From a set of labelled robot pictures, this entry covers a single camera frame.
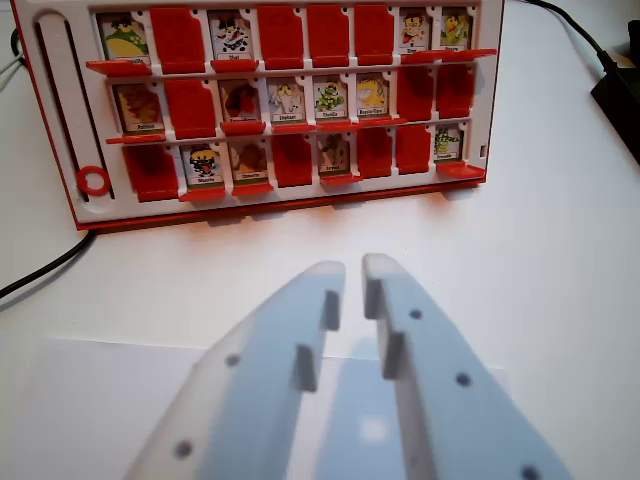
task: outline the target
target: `cartoon face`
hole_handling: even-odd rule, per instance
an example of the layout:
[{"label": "cartoon face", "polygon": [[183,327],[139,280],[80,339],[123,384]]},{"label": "cartoon face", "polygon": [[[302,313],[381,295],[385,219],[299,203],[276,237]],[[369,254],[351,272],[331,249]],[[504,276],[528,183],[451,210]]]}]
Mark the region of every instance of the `cartoon face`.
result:
[{"label": "cartoon face", "polygon": [[420,25],[422,25],[422,17],[420,15],[410,14],[404,19],[404,31],[410,37],[420,34]]},{"label": "cartoon face", "polygon": [[444,21],[444,24],[449,31],[455,30],[459,23],[460,21],[456,15],[450,15]]},{"label": "cartoon face", "polygon": [[189,163],[193,165],[196,172],[201,177],[212,177],[214,172],[219,169],[216,163],[216,153],[210,147],[194,148],[191,151]]}]

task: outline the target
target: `screw hole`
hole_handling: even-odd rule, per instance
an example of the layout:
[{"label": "screw hole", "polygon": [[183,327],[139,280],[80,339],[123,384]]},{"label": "screw hole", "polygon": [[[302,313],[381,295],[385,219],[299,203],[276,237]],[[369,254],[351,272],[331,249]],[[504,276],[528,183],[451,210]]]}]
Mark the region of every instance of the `screw hole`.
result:
[{"label": "screw hole", "polygon": [[464,372],[460,372],[456,375],[456,382],[458,382],[458,385],[461,387],[468,387],[471,385],[471,377]]},{"label": "screw hole", "polygon": [[522,468],[522,478],[524,478],[525,480],[539,480],[540,474],[535,467],[527,465]]},{"label": "screw hole", "polygon": [[227,355],[227,358],[224,359],[224,363],[227,364],[227,367],[235,367],[240,363],[240,355],[236,355],[235,353]]},{"label": "screw hole", "polygon": [[183,460],[191,455],[193,452],[193,445],[189,440],[181,440],[176,445],[175,450],[173,451],[174,455],[178,460]]}]

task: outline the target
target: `black cable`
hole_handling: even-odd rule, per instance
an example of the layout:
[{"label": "black cable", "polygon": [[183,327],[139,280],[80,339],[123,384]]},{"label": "black cable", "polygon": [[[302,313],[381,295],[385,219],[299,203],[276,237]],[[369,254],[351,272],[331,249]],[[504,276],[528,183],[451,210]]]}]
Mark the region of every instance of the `black cable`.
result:
[{"label": "black cable", "polygon": [[565,12],[562,8],[558,7],[557,5],[554,5],[553,3],[545,2],[543,0],[522,0],[522,1],[530,3],[531,5],[537,5],[538,7],[546,8],[547,10],[551,10],[552,12],[557,13],[562,18],[564,18],[566,22],[569,25],[571,25],[571,28],[573,28],[576,32],[582,35],[582,37],[589,43],[589,45],[593,47],[593,49],[596,51],[596,54],[598,55],[598,59],[600,60],[600,63],[602,63],[602,66],[604,67],[605,72],[610,72],[618,68],[618,66],[616,65],[616,62],[614,62],[613,59],[609,56],[609,54],[605,52],[600,45],[598,45],[598,42],[596,42],[593,39],[593,37],[589,35],[589,33],[587,33],[587,31],[584,28],[582,28],[578,24],[578,22],[576,22],[573,18],[571,18],[571,15]]},{"label": "black cable", "polygon": [[96,238],[96,234],[97,234],[96,230],[89,230],[87,232],[87,234],[84,236],[84,238],[82,240],[80,240],[78,242],[78,244],[75,247],[73,247],[71,250],[69,250],[68,252],[60,255],[53,262],[49,263],[48,265],[45,265],[41,269],[36,270],[35,272],[30,273],[26,277],[23,277],[20,280],[18,280],[16,282],[13,282],[11,285],[7,285],[6,287],[4,287],[2,290],[0,290],[0,299],[6,297],[10,293],[15,292],[19,288],[22,288],[25,285],[28,285],[29,283],[33,282],[34,280],[37,280],[38,278],[42,277],[43,275],[46,275],[47,273],[51,272],[52,270],[55,270],[60,265],[65,264],[66,262],[71,260],[76,255],[79,255],[80,253],[82,253],[85,250],[87,250],[91,246],[91,244],[93,243],[93,240]]},{"label": "black cable", "polygon": [[[18,29],[14,28],[13,32],[11,33],[11,51],[16,57],[22,53],[22,51],[18,48],[18,44],[20,44],[20,46],[22,47],[22,42],[20,41],[20,34],[18,33]],[[24,55],[20,57],[19,61],[23,67],[27,66],[27,61],[25,60]]]}]

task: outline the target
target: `cartoon character picture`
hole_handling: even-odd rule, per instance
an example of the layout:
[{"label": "cartoon character picture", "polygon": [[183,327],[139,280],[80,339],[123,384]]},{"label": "cartoon character picture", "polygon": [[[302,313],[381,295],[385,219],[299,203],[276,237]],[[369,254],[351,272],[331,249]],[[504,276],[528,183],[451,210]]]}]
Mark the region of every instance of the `cartoon character picture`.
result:
[{"label": "cartoon character picture", "polygon": [[429,23],[424,8],[400,9],[400,41],[398,49],[401,55],[427,49]]},{"label": "cartoon character picture", "polygon": [[456,52],[469,48],[471,17],[465,8],[443,8],[441,25],[440,46]]},{"label": "cartoon character picture", "polygon": [[258,120],[258,91],[246,80],[221,80],[223,116],[227,122]]},{"label": "cartoon character picture", "polygon": [[456,126],[437,127],[434,160],[460,160],[462,158],[462,132]]},{"label": "cartoon character picture", "polygon": [[356,83],[356,107],[359,117],[386,115],[389,111],[387,97],[389,86],[381,74],[358,75]]},{"label": "cartoon character picture", "polygon": [[349,142],[342,134],[318,136],[320,175],[337,175],[349,172]]},{"label": "cartoon character picture", "polygon": [[129,12],[98,15],[100,36],[107,60],[128,58],[149,63],[149,47],[141,23]]},{"label": "cartoon character picture", "polygon": [[305,119],[304,93],[293,78],[274,78],[267,81],[271,122],[293,123]]},{"label": "cartoon character picture", "polygon": [[209,12],[209,27],[216,60],[251,59],[251,28],[237,10]]},{"label": "cartoon character picture", "polygon": [[180,147],[187,185],[192,187],[223,186],[220,154],[205,143]]},{"label": "cartoon character picture", "polygon": [[124,133],[164,130],[158,95],[145,84],[114,85]]},{"label": "cartoon character picture", "polygon": [[254,142],[229,143],[233,181],[237,184],[266,182],[267,157]]},{"label": "cartoon character picture", "polygon": [[314,78],[313,89],[316,119],[347,117],[347,87],[338,77]]}]

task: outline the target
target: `red plastic tile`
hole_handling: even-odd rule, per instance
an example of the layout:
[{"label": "red plastic tile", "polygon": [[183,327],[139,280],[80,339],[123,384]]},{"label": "red plastic tile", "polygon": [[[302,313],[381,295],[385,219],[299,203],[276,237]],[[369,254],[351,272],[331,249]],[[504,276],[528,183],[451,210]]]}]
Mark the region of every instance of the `red plastic tile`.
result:
[{"label": "red plastic tile", "polygon": [[201,80],[167,80],[164,90],[177,139],[215,137],[213,95]]},{"label": "red plastic tile", "polygon": [[271,137],[278,187],[311,185],[311,145],[304,135]]},{"label": "red plastic tile", "polygon": [[204,72],[200,22],[187,7],[151,7],[153,35],[162,72]]},{"label": "red plastic tile", "polygon": [[358,65],[390,65],[394,20],[386,5],[356,5],[354,17]]},{"label": "red plastic tile", "polygon": [[487,173],[484,168],[467,165],[463,161],[438,163],[436,165],[436,171],[460,180],[482,178]]},{"label": "red plastic tile", "polygon": [[358,169],[363,178],[391,175],[392,142],[386,128],[365,128],[358,132]]},{"label": "red plastic tile", "polygon": [[468,117],[473,103],[475,75],[467,65],[442,65],[438,68],[436,108],[440,118]]},{"label": "red plastic tile", "polygon": [[257,120],[247,122],[222,122],[220,128],[225,135],[260,135],[266,128],[264,122]]},{"label": "red plastic tile", "polygon": [[218,73],[253,72],[258,68],[258,60],[211,60],[211,66]]},{"label": "red plastic tile", "polygon": [[226,194],[227,190],[224,187],[194,188],[178,200],[181,202],[203,202],[223,198]]},{"label": "red plastic tile", "polygon": [[107,77],[146,77],[151,75],[151,67],[143,62],[131,60],[99,60],[87,62],[87,68]]},{"label": "red plastic tile", "polygon": [[429,170],[431,133],[425,125],[405,125],[396,130],[396,165],[401,174]]},{"label": "red plastic tile", "polygon": [[302,68],[302,19],[287,5],[258,7],[260,45],[267,70]]},{"label": "red plastic tile", "polygon": [[431,119],[433,77],[427,67],[398,69],[398,115],[408,121]]},{"label": "red plastic tile", "polygon": [[133,189],[140,202],[178,198],[178,179],[173,157],[162,145],[123,147]]},{"label": "red plastic tile", "polygon": [[147,133],[143,135],[123,135],[122,137],[107,138],[109,145],[125,144],[131,145],[134,143],[151,143],[151,142],[164,142],[167,139],[164,133]]},{"label": "red plastic tile", "polygon": [[309,51],[316,68],[349,65],[349,17],[340,5],[307,7]]}]

